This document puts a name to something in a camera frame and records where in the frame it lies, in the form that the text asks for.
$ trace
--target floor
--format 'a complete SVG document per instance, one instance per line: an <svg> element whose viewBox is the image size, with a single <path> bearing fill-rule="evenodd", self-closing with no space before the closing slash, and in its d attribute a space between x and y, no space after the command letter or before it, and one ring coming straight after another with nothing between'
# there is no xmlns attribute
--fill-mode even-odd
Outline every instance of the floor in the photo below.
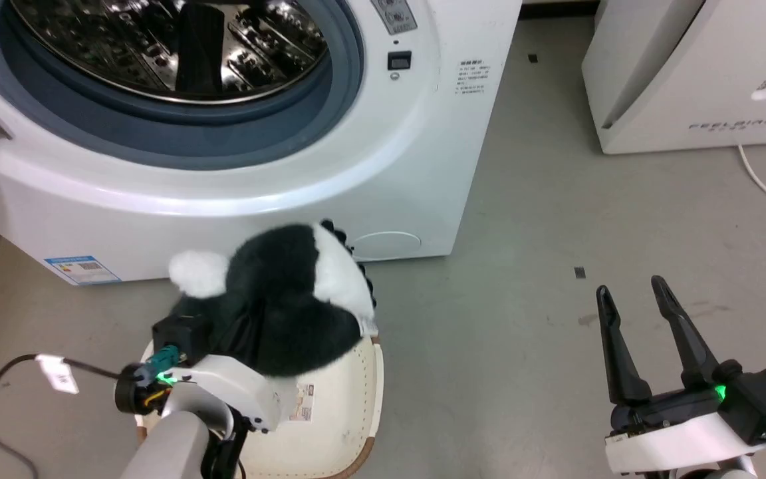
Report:
<svg viewBox="0 0 766 479"><path fill-rule="evenodd" d="M590 35L590 19L519 25L455 252L370 266L386 399L358 479L612 477L602 283L654 391L681 369L656 273L720 360L766 367L766 196L732 148L601 155L578 69ZM766 181L766 146L747 154ZM119 367L175 297L166 281L73 288L0 241L0 366L39 349ZM56 394L33 367L1 386L0 437L44 479L116 477L136 447L109 384L80 386ZM0 454L0 477L28 475Z"/></svg>

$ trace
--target white fluffy pom-pom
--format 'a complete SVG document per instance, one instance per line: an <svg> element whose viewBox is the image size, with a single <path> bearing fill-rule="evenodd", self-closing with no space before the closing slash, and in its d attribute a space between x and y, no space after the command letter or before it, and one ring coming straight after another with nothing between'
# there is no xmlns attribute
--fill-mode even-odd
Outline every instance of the white fluffy pom-pom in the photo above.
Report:
<svg viewBox="0 0 766 479"><path fill-rule="evenodd" d="M170 280L199 299L225 293L228 270L229 258L210 251L184 251L170 260Z"/></svg>

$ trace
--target stuffed animal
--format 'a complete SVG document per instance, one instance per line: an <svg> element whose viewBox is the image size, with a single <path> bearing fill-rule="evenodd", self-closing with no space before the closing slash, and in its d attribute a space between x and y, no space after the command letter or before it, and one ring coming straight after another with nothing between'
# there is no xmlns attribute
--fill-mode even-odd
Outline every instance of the stuffed animal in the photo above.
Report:
<svg viewBox="0 0 766 479"><path fill-rule="evenodd" d="M183 293L172 313L204 315L211 352L262 375L324 367L361 337L377 335L373 286L345 241L324 221L265 231L232 258L183 252L170 262L170 279Z"/></svg>

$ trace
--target laundry basket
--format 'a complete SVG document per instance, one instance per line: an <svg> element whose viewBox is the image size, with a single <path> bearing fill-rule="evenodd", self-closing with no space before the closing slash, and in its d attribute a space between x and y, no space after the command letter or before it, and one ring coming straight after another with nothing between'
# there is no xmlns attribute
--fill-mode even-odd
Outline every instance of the laundry basket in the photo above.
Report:
<svg viewBox="0 0 766 479"><path fill-rule="evenodd" d="M147 347L145 361L152 355ZM247 436L241 462L247 477L343 479L364 464L374 446L383 403L383 352L364 337L328 367L298 378L298 406L270 434ZM136 416L141 440L159 416ZM236 477L241 478L240 471Z"/></svg>

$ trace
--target white washing machine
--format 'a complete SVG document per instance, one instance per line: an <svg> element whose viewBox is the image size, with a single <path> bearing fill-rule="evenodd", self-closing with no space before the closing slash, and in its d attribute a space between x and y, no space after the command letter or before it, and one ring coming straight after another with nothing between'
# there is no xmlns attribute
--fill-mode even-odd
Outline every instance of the white washing machine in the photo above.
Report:
<svg viewBox="0 0 766 479"><path fill-rule="evenodd" d="M332 218L455 242L520 0L0 0L0 234L73 284Z"/></svg>

